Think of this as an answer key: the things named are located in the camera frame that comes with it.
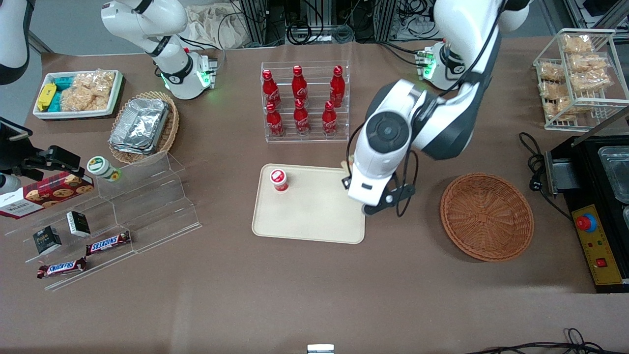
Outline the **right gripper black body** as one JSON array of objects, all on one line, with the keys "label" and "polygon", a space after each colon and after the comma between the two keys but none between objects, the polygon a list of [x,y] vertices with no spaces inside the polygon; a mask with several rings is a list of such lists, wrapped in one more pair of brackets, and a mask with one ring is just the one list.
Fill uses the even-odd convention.
[{"label": "right gripper black body", "polygon": [[[0,144],[0,172],[5,175],[27,177],[32,180],[42,180],[44,173],[38,170],[40,163],[39,152],[43,150],[34,147],[29,140],[2,140]],[[34,158],[35,167],[24,167],[23,163]]]}]

